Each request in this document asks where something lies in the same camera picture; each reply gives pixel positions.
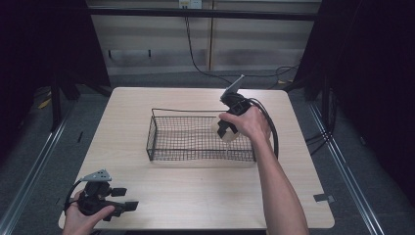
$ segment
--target wire basket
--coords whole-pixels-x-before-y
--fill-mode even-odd
[[[167,115],[155,116],[155,111]],[[152,109],[147,153],[150,161],[234,160],[256,162],[248,137],[223,142],[210,127],[213,111]]]

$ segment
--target table top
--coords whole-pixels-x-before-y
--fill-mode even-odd
[[[264,229],[256,163],[226,160],[150,162],[146,152],[152,108],[227,110],[223,89],[139,88],[114,90],[77,178],[105,168],[111,187],[127,188],[124,197],[139,201],[136,211],[101,221],[97,229]],[[269,112],[278,132],[279,161],[299,195],[310,228],[330,228],[327,202],[313,195],[323,189],[306,148],[296,115],[284,91],[244,90]],[[82,189],[78,185],[74,192]],[[63,227],[65,216],[59,224]]]

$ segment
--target black controller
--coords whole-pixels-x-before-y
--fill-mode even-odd
[[[94,173],[81,177],[69,190],[65,202],[64,211],[66,212],[71,203],[77,202],[79,211],[85,215],[91,215],[106,206],[114,206],[115,210],[105,217],[104,221],[110,221],[113,216],[120,217],[124,212],[133,212],[137,209],[138,202],[116,203],[107,201],[108,196],[120,197],[125,196],[126,188],[111,188],[110,183],[112,178],[105,169],[98,170]],[[76,201],[70,200],[70,195],[73,193],[75,187],[82,181],[86,181],[85,188],[80,193]]]
[[[220,97],[220,101],[229,107],[227,113],[235,116],[240,116],[244,114],[250,107],[251,103],[245,99],[241,94],[238,94],[237,91],[242,84],[242,79],[244,78],[241,75],[232,85],[226,88],[223,95]],[[215,123],[212,126],[212,130],[215,131],[219,137],[224,142],[231,142],[239,136],[238,129],[236,126],[228,121],[217,118]]]
[[[120,217],[124,212],[133,212],[137,209],[138,202],[116,203],[106,201],[107,196],[125,196],[126,188],[111,188],[108,182],[88,182],[77,200],[79,210],[85,215],[91,215],[106,206],[114,206],[113,213],[105,217],[104,221],[110,221],[112,216]]]

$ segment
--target black cable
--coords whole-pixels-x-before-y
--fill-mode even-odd
[[[225,77],[239,77],[240,76],[240,74],[230,74],[230,75],[215,75],[215,74],[212,74],[212,73],[208,73],[208,72],[204,72],[204,71],[202,71],[202,70],[200,70],[199,69],[199,67],[196,65],[196,63],[195,63],[195,58],[194,58],[194,56],[193,56],[193,48],[192,48],[192,40],[191,40],[191,36],[190,36],[190,24],[189,24],[189,18],[184,18],[185,19],[185,23],[186,23],[186,33],[187,33],[187,41],[188,41],[188,44],[189,44],[189,51],[190,51],[190,57],[191,57],[191,59],[192,59],[192,63],[193,63],[193,66],[195,67],[195,69],[198,71],[198,72],[200,72],[201,74],[204,74],[204,75],[207,75],[207,76],[212,76],[212,77],[216,77],[216,78],[219,78],[219,79],[221,79],[221,80],[224,80],[224,81],[226,81],[227,83],[229,83],[229,84],[232,84],[232,82],[231,81],[229,81],[229,80],[227,80]],[[293,67],[285,67],[285,66],[283,66],[283,67],[279,67],[279,68],[277,68],[277,70],[275,71],[275,73],[274,74],[270,74],[270,75],[258,75],[258,74],[251,74],[251,75],[245,75],[246,77],[273,77],[273,76],[276,76],[277,77],[277,82],[275,83],[275,84],[273,84],[272,86],[270,86],[270,87],[268,87],[267,89],[272,89],[273,87],[275,87],[276,85],[278,85],[278,76],[279,75],[281,75],[281,74],[284,74],[285,72],[288,72],[288,71],[290,71],[290,70],[292,70],[292,69],[297,69],[298,68],[298,66],[299,65],[296,65],[296,66],[293,66]],[[281,70],[281,69],[288,69],[288,70],[285,70],[285,71],[282,71],[282,72],[280,72],[280,73],[278,73],[278,70]]]
[[[275,76],[277,77],[277,81],[273,84],[273,85],[271,85],[271,86],[269,86],[268,88],[266,88],[267,90],[270,90],[270,89],[272,89],[272,88],[274,88],[275,86],[277,86],[278,85],[278,81],[280,80],[279,79],[279,75],[281,75],[281,74],[284,74],[284,73],[286,73],[286,72],[288,72],[288,71],[290,71],[290,70],[292,70],[292,69],[298,69],[299,68],[299,65],[296,65],[296,66],[293,66],[293,67],[280,67],[280,68],[278,68],[276,71],[275,71]],[[281,73],[278,73],[278,70],[281,70],[281,69],[287,69],[287,70],[285,70],[285,71],[282,71]]]
[[[70,204],[75,202],[75,201],[70,202],[70,195],[72,195],[73,190],[75,190],[76,186],[78,186],[78,184],[80,184],[80,182],[81,182],[80,180],[76,181],[76,183],[74,183],[72,185],[72,187],[69,189],[69,192],[67,194],[67,199],[65,200],[65,204],[64,204],[64,212],[65,213],[67,213],[67,209],[70,207]]]
[[[219,78],[219,79],[221,79],[221,80],[224,80],[224,81],[226,81],[226,82],[227,82],[227,83],[229,83],[229,84],[232,84],[232,82],[231,82],[231,81],[228,81],[227,79],[225,79],[225,78],[223,78],[223,77],[221,77],[221,76],[219,76],[219,75],[210,74],[210,73],[204,72],[204,71],[202,71],[202,70],[200,70],[200,69],[198,68],[198,66],[197,66],[197,65],[196,65],[196,63],[195,63],[195,58],[193,57],[192,41],[191,41],[191,39],[190,39],[190,26],[189,26],[189,18],[184,18],[184,20],[185,20],[185,23],[186,23],[187,41],[188,41],[188,43],[189,43],[190,57],[192,58],[192,63],[193,63],[193,66],[196,68],[196,70],[197,70],[198,72],[200,72],[200,73],[202,73],[202,74],[204,74],[204,75],[207,75],[207,76],[213,76],[213,77]]]
[[[328,128],[324,132],[322,132],[322,133],[319,134],[319,137],[320,138],[323,138],[324,139],[324,142],[321,143],[315,150],[313,150],[312,152],[310,152],[310,156],[312,156],[315,153],[317,153],[317,151],[320,150],[321,147],[324,146],[324,144],[326,144],[327,142],[329,142],[333,138],[333,133],[335,131],[335,126],[336,126],[337,107],[338,107],[338,100],[335,97],[333,91],[331,93],[331,107],[332,107],[332,112],[331,112],[331,121],[330,121],[330,124],[329,124]],[[314,137],[311,137],[311,138],[307,139],[306,141],[309,141],[309,140],[312,140],[312,139],[315,139],[315,138],[316,137],[314,136]],[[320,140],[317,140],[317,141],[315,141],[313,143],[309,143],[307,145],[315,144],[318,141],[320,141]]]
[[[275,155],[275,158],[278,159],[279,145],[278,145],[277,129],[275,128],[274,122],[272,121],[271,117],[269,116],[268,111],[265,110],[265,107],[255,98],[248,98],[248,99],[245,98],[245,101],[248,101],[251,104],[255,105],[257,108],[260,109],[262,114],[265,116],[265,119],[268,122],[269,128],[271,129],[272,138],[274,139],[274,155]]]

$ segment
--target human hand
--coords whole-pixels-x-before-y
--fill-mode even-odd
[[[271,129],[269,128],[268,121],[259,108],[255,106],[250,107],[240,116],[222,113],[219,115],[219,118],[234,124],[238,131],[250,138],[251,141],[263,138],[269,140]]]
[[[79,199],[79,191],[75,194],[74,199]],[[102,208],[100,211],[87,216],[83,214],[79,208],[78,203],[71,203],[67,209],[67,217],[65,219],[63,234],[75,234],[75,235],[89,235],[94,226],[103,218],[110,215],[115,210],[114,206],[107,206]]]

